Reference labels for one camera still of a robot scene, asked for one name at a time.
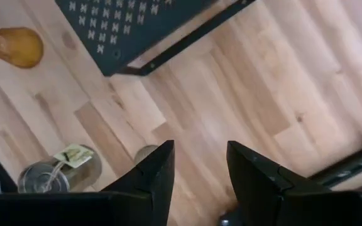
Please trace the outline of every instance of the wooden bottle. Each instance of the wooden bottle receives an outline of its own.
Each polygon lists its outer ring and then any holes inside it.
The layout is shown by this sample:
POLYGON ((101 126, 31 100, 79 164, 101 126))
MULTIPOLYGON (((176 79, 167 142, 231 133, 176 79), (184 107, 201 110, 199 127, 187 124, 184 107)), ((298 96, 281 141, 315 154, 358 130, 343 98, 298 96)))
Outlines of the wooden bottle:
POLYGON ((0 29, 0 59, 20 68, 36 66, 43 56, 43 42, 29 28, 0 29))

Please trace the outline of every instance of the metal frame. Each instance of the metal frame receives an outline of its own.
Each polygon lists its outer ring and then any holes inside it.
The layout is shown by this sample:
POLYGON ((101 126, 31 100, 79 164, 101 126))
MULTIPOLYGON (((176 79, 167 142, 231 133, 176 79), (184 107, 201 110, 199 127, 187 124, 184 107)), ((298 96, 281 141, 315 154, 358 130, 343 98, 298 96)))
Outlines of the metal frame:
POLYGON ((170 48, 166 49, 164 52, 156 56, 154 59, 150 60, 148 63, 143 65, 141 68, 135 67, 124 67, 117 73, 122 73, 125 75, 138 75, 138 76, 147 76, 152 71, 156 70, 158 67, 162 66, 164 63, 169 61, 175 55, 182 52, 184 49, 188 48, 190 45, 201 39, 203 36, 226 22, 228 19, 232 18, 235 14, 239 13, 245 7, 249 6, 255 0, 238 0, 232 5, 228 6, 225 10, 221 11, 213 18, 202 24, 196 30, 191 32, 186 37, 182 38, 176 44, 172 45, 170 48))
MULTIPOLYGON (((326 188, 332 188, 362 173, 362 150, 310 176, 312 180, 326 188)), ((243 213, 240 207, 220 217, 219 226, 244 226, 243 213)))

